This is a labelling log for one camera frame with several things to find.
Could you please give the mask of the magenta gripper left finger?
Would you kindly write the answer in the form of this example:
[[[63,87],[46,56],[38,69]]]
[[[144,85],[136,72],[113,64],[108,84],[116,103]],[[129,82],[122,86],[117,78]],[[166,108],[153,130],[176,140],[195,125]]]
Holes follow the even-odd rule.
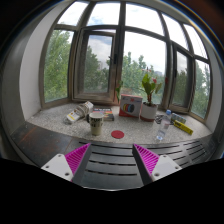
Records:
[[[91,144],[87,143],[66,155],[57,154],[42,169],[75,184],[80,184],[91,155]]]

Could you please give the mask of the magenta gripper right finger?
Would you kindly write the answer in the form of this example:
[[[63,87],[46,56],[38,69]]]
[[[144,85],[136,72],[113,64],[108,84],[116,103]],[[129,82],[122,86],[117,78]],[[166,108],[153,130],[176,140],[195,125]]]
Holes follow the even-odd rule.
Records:
[[[159,156],[140,145],[134,144],[132,153],[144,185],[181,170],[168,155]]]

